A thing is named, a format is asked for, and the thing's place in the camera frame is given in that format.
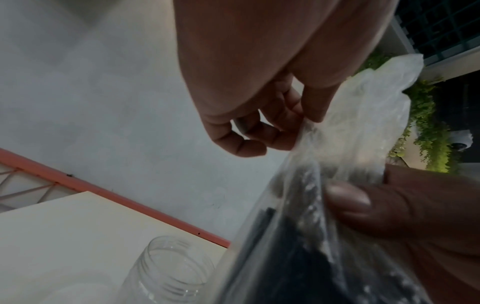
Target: fingernail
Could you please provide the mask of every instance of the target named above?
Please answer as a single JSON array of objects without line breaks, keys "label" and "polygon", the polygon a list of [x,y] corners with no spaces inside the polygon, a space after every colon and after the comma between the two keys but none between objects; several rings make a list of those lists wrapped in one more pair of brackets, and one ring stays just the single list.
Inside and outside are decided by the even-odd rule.
[{"label": "fingernail", "polygon": [[346,182],[328,182],[325,194],[328,202],[342,211],[362,213],[372,207],[369,196],[363,190]]}]

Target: concrete floor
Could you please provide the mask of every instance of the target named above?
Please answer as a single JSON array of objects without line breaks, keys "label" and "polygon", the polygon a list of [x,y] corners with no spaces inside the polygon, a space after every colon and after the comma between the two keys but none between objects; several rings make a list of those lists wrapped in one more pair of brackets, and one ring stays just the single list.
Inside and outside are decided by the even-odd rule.
[{"label": "concrete floor", "polygon": [[2,0],[0,147],[227,239],[286,155],[210,142],[169,0]]}]

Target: foliage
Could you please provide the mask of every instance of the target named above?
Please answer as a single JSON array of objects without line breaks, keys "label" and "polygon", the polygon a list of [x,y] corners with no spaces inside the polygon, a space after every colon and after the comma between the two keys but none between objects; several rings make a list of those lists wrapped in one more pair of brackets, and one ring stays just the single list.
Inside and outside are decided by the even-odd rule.
[{"label": "foliage", "polygon": [[[377,69],[392,56],[383,54],[379,50],[373,51],[362,64],[359,71]],[[420,147],[421,155],[427,163],[427,170],[448,172],[449,167],[456,167],[456,159],[450,158],[451,147],[449,142],[449,128],[435,119],[435,102],[432,96],[434,85],[427,81],[417,80],[410,88],[404,91],[411,99],[410,118],[402,136],[390,151],[390,156],[402,157],[405,155],[405,142],[415,125],[419,137],[415,144]]]}]

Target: crumpled plastic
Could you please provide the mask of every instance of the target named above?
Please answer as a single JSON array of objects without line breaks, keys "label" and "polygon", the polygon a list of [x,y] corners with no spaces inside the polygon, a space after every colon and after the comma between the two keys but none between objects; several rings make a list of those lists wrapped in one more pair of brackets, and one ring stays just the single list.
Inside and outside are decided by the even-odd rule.
[{"label": "crumpled plastic", "polygon": [[210,278],[200,303],[420,304],[411,273],[374,239],[343,226],[323,202],[328,180],[382,183],[409,119],[402,91],[422,55],[395,57],[347,79],[320,124],[305,122]]}]

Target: transparent container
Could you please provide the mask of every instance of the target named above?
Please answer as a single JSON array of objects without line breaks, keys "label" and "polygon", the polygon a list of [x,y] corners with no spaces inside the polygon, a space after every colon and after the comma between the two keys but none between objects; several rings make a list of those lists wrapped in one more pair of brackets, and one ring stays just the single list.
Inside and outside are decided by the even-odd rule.
[{"label": "transparent container", "polygon": [[210,258],[188,241],[157,237],[131,268],[114,304],[195,303],[213,269]]}]

